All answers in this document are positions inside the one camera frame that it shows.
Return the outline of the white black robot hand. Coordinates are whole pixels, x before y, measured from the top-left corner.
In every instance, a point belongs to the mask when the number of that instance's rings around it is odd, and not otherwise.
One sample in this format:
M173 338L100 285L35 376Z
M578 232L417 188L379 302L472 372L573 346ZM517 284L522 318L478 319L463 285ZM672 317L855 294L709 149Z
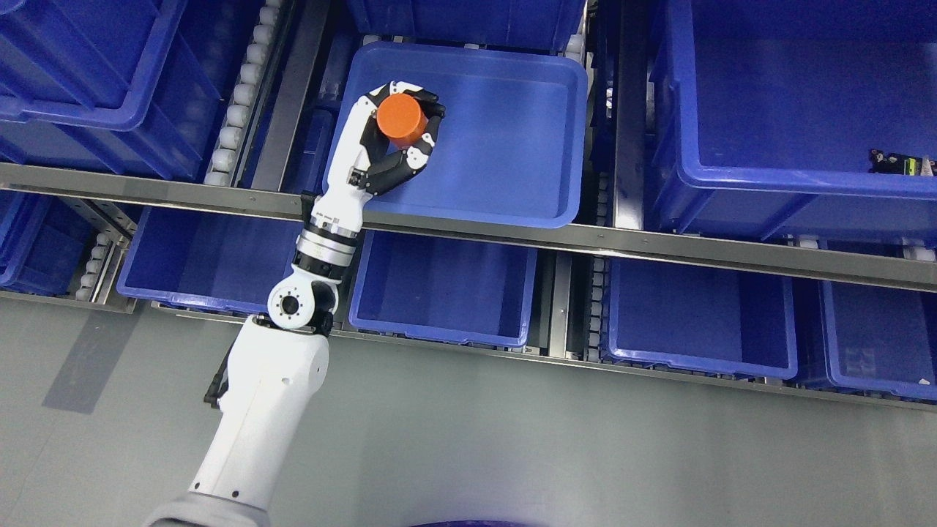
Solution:
M379 111L395 101L417 113L417 127L408 139L392 139L379 127ZM325 193L318 199L302 196L304 226L291 264L295 273L329 283L342 279L364 227L365 204L425 170L445 113L437 94L405 81L389 81L355 100L332 150Z

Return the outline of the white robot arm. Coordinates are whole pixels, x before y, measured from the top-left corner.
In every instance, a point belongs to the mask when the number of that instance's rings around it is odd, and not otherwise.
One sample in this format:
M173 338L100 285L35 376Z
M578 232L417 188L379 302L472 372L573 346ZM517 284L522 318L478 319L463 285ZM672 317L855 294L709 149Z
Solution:
M294 267L267 313L244 321L227 356L220 424L190 487L147 526L268 526L275 486L329 366L340 277Z

